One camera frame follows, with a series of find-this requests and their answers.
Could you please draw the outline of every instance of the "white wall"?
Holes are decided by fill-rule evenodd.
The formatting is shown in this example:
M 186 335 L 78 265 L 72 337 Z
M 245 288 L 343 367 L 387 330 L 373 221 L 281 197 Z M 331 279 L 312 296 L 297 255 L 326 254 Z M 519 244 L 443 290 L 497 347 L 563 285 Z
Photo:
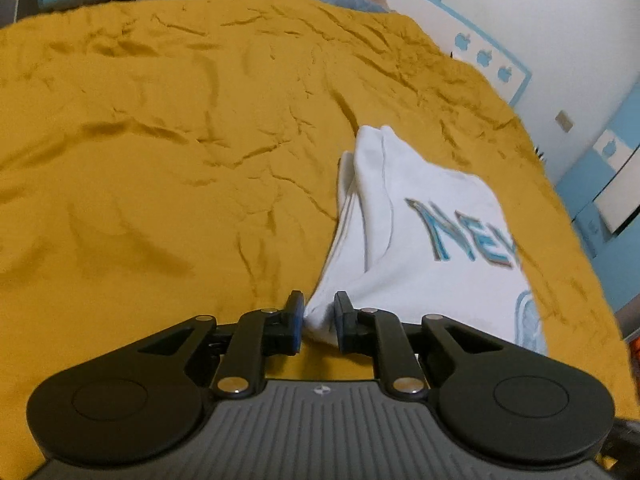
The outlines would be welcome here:
M 516 111 L 556 182 L 604 129 L 640 73 L 640 0 L 443 0 L 533 73 Z M 565 134 L 560 110 L 574 121 Z

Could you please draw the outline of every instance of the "white cloth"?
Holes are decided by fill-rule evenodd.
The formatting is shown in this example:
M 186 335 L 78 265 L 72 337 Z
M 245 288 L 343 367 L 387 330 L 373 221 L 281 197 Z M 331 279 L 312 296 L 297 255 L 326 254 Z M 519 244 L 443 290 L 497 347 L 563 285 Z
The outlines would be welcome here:
M 500 204 L 480 178 L 429 164 L 388 126 L 363 126 L 338 172 L 340 218 L 305 327 L 336 344 L 332 303 L 420 323 L 443 314 L 546 353 Z

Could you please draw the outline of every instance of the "bed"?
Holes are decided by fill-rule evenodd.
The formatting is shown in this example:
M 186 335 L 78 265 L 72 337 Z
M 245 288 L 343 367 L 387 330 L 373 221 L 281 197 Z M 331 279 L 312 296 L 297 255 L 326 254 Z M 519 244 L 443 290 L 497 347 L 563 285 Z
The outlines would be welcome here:
M 197 314 L 309 297 L 361 124 L 502 203 L 551 357 L 638 418 L 626 348 L 510 106 L 401 14 L 314 0 L 109 4 L 0 31 L 0 478 L 42 457 L 43 379 Z M 370 376 L 305 342 L 270 375 Z

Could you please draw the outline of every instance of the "cabinet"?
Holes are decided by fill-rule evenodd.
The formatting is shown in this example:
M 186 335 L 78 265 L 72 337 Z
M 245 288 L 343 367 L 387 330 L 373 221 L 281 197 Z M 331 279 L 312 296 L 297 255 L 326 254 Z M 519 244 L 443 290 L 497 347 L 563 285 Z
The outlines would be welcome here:
M 640 202 L 636 191 L 640 180 L 637 184 L 628 183 L 632 167 L 640 165 L 638 146 L 640 82 L 593 147 L 556 186 L 614 312 L 640 294 L 640 216 L 634 218 L 640 207 L 640 203 L 636 204 Z M 611 223 L 610 218 L 615 215 L 604 208 L 614 206 L 617 206 L 614 213 L 622 209 L 628 214 L 625 221 Z

